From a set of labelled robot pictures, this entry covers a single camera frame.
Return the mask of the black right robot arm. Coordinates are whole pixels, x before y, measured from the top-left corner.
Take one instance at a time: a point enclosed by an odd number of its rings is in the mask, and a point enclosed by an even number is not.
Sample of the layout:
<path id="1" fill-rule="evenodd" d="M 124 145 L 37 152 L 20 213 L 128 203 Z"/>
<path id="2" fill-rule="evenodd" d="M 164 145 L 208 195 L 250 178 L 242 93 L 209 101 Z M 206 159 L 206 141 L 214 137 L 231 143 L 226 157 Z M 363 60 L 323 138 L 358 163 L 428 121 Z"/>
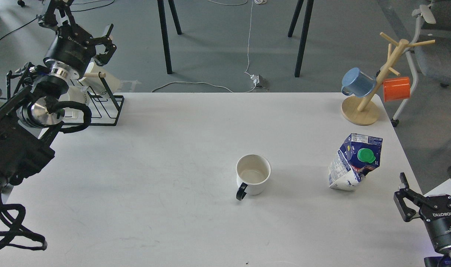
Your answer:
<path id="1" fill-rule="evenodd" d="M 451 178 L 451 166 L 448 167 Z M 394 202 L 403 221 L 420 218 L 426 227 L 436 253 L 441 257 L 425 257 L 426 267 L 451 267 L 451 195 L 425 197 L 409 188 L 405 173 L 400 173 L 401 184 L 394 193 Z"/>

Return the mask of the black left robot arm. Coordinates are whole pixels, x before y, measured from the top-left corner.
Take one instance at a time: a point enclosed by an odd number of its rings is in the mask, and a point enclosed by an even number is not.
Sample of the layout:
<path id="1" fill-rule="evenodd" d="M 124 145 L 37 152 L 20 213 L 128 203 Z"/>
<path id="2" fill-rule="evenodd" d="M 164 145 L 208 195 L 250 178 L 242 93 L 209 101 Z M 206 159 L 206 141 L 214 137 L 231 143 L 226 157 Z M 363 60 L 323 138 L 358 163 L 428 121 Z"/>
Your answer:
<path id="1" fill-rule="evenodd" d="M 13 75 L 19 78 L 13 95 L 0 107 L 0 194 L 8 184 L 19 185 L 39 173 L 54 157 L 51 149 L 59 132 L 73 133 L 90 125 L 92 113 L 82 103 L 59 101 L 68 82 L 84 76 L 91 60 L 98 66 L 109 62 L 116 46 L 110 33 L 93 37 L 78 25 L 70 10 L 71 0 L 51 0 L 38 18 L 55 38 L 43 65 L 27 63 Z"/>

